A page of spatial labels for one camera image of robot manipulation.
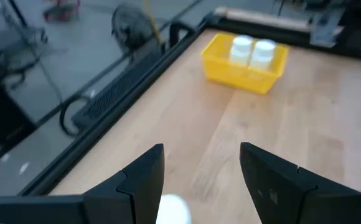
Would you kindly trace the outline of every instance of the plastic basket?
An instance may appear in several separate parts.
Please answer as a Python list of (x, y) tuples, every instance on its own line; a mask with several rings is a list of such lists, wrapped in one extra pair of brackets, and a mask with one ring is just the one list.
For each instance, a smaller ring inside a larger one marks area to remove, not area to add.
[(289, 47), (276, 44), (269, 69), (260, 70), (228, 61), (235, 37), (234, 34), (218, 33), (206, 46), (201, 53), (205, 76), (216, 82), (265, 94), (282, 76)]

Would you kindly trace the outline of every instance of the metal rod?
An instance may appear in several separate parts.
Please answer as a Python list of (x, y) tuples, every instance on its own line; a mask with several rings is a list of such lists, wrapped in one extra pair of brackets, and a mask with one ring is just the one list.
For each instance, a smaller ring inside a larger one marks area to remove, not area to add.
[(281, 14), (281, 10), (283, 9), (284, 2), (286, 2), (286, 0), (281, 1), (280, 8), (279, 8), (279, 11), (278, 11), (278, 16), (280, 16), (280, 14)]
[(18, 8), (17, 4), (14, 2), (14, 0), (7, 0), (11, 7), (13, 8), (14, 12), (16, 13), (17, 17), (19, 18), (21, 24), (23, 27), (28, 27), (28, 24), (26, 22), (26, 19), (24, 18), (23, 14), (21, 13), (20, 9)]

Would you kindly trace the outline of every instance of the concrete floor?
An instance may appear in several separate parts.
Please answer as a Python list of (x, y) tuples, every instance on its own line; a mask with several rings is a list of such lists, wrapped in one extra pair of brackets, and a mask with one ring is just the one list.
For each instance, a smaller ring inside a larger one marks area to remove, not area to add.
[[(166, 20), (192, 4), (192, 1), (150, 0), (154, 16)], [(46, 28), (49, 44), (39, 44), (37, 51), (51, 52), (42, 58), (42, 65), (47, 74), (43, 73), (41, 66), (36, 66), (28, 72), (26, 83), (10, 92), (12, 98), (31, 120), (38, 121), (60, 103), (60, 99), (48, 84), (46, 75), (49, 75), (58, 86), (60, 98), (66, 99), (122, 56), (114, 38), (110, 35), (111, 11), (120, 2), (119, 0), (82, 0), (79, 20), (66, 24), (46, 24), (41, 12), (49, 6), (48, 2), (18, 1), (21, 11), (31, 25)], [(127, 0), (127, 2), (143, 8), (141, 0)], [(279, 8), (279, 4), (274, 4), (273, 0), (203, 0), (185, 13), (181, 20), (195, 26), (206, 13), (219, 6), (268, 14), (277, 14)], [(307, 17), (286, 7), (282, 11), (282, 16)], [(166, 39), (168, 30), (164, 30), (162, 35)], [(22, 52), (18, 58), (26, 62), (31, 56), (29, 52)], [(99, 92), (123, 71), (126, 65), (127, 61), (118, 65), (85, 94)], [(72, 141), (72, 138), (64, 135), (60, 130), (58, 115), (54, 116), (0, 160), (0, 195), (19, 193)]]

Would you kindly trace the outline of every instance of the fan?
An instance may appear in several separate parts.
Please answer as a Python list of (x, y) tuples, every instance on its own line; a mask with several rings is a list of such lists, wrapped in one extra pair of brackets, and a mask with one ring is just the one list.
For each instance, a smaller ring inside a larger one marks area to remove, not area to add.
[(159, 33), (155, 30), (153, 18), (142, 10), (128, 4), (120, 4), (111, 18), (111, 33), (116, 37), (124, 54), (131, 54), (136, 60), (151, 49), (161, 47)]

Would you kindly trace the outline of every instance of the wooden board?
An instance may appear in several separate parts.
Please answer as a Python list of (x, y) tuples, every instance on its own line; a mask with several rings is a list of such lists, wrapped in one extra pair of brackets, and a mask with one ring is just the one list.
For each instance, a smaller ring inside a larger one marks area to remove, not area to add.
[(80, 194), (164, 143), (164, 194), (192, 223), (259, 223), (238, 155), (248, 141), (361, 191), (361, 61), (292, 48), (267, 95), (208, 82), (205, 31), (52, 191)]

